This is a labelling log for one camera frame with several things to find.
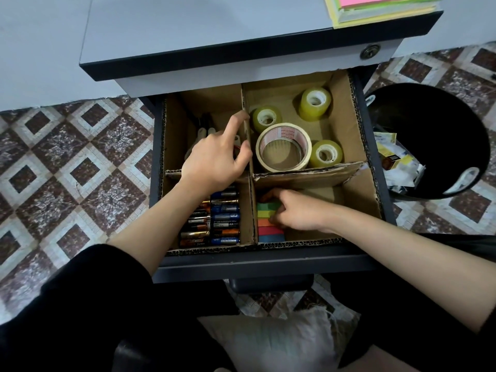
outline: cardboard organizer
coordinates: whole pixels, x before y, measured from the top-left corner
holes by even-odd
[[[298,116],[297,110],[303,91],[314,86],[329,90],[333,101],[319,121],[307,122]],[[253,155],[244,174],[236,180],[241,214],[240,245],[180,249],[178,238],[167,255],[322,245],[340,241],[338,235],[286,229],[285,242],[260,244],[257,232],[257,198],[273,187],[298,190],[381,218],[374,179],[366,164],[368,159],[364,149],[365,138],[361,132],[354,87],[346,70],[190,90],[182,92],[181,96],[195,116],[210,112],[217,130],[224,129],[231,115],[241,109],[251,113],[259,106],[276,106],[281,110],[283,122],[301,126],[309,134],[312,143],[322,139],[336,141],[343,149],[343,162],[330,168],[266,173]],[[181,177],[184,154],[194,142],[197,133],[175,94],[166,95],[163,121],[162,196]],[[258,135],[251,130],[249,122],[240,127],[238,134],[241,141],[250,141],[254,151]]]

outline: sticky note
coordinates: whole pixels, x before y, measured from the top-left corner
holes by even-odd
[[[258,210],[257,217],[258,218],[270,218],[275,214],[274,210]]]
[[[258,226],[259,227],[270,227],[273,226],[267,218],[258,218]]]
[[[259,236],[264,236],[264,235],[277,235],[277,234],[283,234],[284,231],[280,229],[279,227],[258,227],[258,235]]]
[[[276,234],[276,235],[264,235],[259,236],[258,241],[260,243],[280,243],[285,242],[284,234]]]
[[[279,201],[267,202],[267,203],[257,203],[257,210],[277,210],[281,206]]]

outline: person's left hand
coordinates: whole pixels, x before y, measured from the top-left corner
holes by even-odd
[[[245,170],[252,152],[245,140],[236,160],[233,159],[234,138],[243,121],[250,116],[239,111],[231,116],[224,131],[201,139],[183,164],[181,181],[187,181],[205,196],[225,189]]]

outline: hand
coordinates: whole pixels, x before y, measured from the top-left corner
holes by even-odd
[[[270,223],[288,226],[295,230],[334,232],[329,227],[329,214],[337,205],[281,188],[272,189],[262,196],[260,201],[268,202],[272,198],[279,199],[282,205],[270,218]]]
[[[249,118],[245,111],[239,111],[231,116],[224,131],[201,139],[183,164],[181,181],[193,184],[205,197],[232,184],[252,155],[250,143],[245,140],[236,160],[232,157],[234,138],[243,121]]]

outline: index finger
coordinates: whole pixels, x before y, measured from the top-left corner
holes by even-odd
[[[273,188],[269,192],[265,193],[260,198],[260,202],[267,202],[268,200],[270,200],[272,198],[277,198],[280,200],[281,199],[281,192],[282,192],[281,188]]]
[[[249,118],[250,115],[247,114],[244,110],[236,112],[229,119],[223,136],[234,143],[234,137],[236,136],[236,134],[238,134],[239,127],[241,126],[241,124],[243,124],[243,121],[248,120]]]

